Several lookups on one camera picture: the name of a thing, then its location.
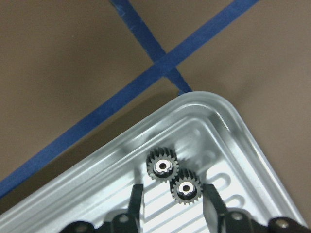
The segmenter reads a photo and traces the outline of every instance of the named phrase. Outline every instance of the screw head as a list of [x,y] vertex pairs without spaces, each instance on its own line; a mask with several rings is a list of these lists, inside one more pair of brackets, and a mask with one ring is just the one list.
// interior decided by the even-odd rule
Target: screw head
[[233,212],[231,214],[231,217],[234,219],[234,220],[237,220],[237,221],[240,221],[243,219],[243,215],[241,215],[240,213],[238,212]]
[[127,215],[121,215],[121,216],[119,217],[119,222],[120,222],[120,223],[126,223],[128,220],[129,220],[129,218],[128,218]]
[[278,225],[280,228],[288,228],[289,224],[284,219],[278,219],[276,221],[276,225]]
[[85,233],[88,230],[88,226],[86,224],[80,223],[75,227],[75,233]]

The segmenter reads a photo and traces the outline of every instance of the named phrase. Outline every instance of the blue tape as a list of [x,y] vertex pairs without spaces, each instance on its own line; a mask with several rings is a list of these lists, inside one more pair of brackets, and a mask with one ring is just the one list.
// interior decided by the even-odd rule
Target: blue tape
[[[128,0],[110,1],[114,4],[120,17],[131,30],[141,46],[146,50],[153,62],[156,62],[163,57],[166,54],[164,49],[152,35],[151,31],[139,14],[135,11],[131,3]],[[186,93],[192,91],[176,68],[167,73],[166,77],[171,80],[171,82],[182,92]]]
[[161,57],[153,66],[130,82],[121,91],[2,180],[0,182],[0,198],[38,172],[52,159],[56,158],[79,139],[116,113],[170,70],[174,69],[179,63],[203,46],[257,1],[258,0],[235,0],[229,4],[214,18],[195,31],[172,51]]

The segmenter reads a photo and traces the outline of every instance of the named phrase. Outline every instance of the gear teeth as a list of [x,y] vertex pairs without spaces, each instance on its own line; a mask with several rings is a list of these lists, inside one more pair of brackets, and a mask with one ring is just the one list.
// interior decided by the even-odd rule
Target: gear teeth
[[[170,162],[172,165],[172,168],[169,170],[169,172],[163,173],[163,174],[157,174],[154,170],[155,165],[157,161],[164,159]],[[148,175],[156,181],[160,182],[167,182],[171,181],[175,176],[177,176],[179,172],[179,164],[177,160],[176,154],[173,152],[172,149],[169,148],[156,148],[150,151],[149,156],[146,160],[147,165],[147,172]]]
[[[195,192],[190,194],[190,196],[184,196],[183,194],[179,193],[178,187],[183,182],[190,182],[194,188]],[[181,169],[178,173],[178,176],[170,182],[171,194],[172,197],[178,203],[191,204],[195,203],[201,196],[202,196],[202,186],[198,176],[195,172],[188,170],[188,169]]]

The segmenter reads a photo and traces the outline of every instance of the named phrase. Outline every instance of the aluminum tray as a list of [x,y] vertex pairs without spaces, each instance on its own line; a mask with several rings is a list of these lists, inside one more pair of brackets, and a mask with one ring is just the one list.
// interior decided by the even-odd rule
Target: aluminum tray
[[229,207],[261,224],[276,216],[306,225],[235,108],[222,97],[192,92],[172,100],[0,216],[1,233],[56,233],[73,221],[99,227],[126,208],[132,185],[143,183],[143,232],[208,232],[202,198],[175,203],[168,183],[146,172],[155,147],[176,151],[181,166],[213,183]]

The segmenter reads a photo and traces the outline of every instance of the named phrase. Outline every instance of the black gear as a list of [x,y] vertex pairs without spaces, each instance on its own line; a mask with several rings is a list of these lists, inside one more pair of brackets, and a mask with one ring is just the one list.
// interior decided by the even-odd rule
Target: black gear
[[152,150],[146,164],[148,175],[160,182],[171,181],[179,172],[176,154],[166,147]]
[[170,182],[172,197],[179,203],[195,202],[202,195],[202,186],[197,175],[190,170],[182,169]]

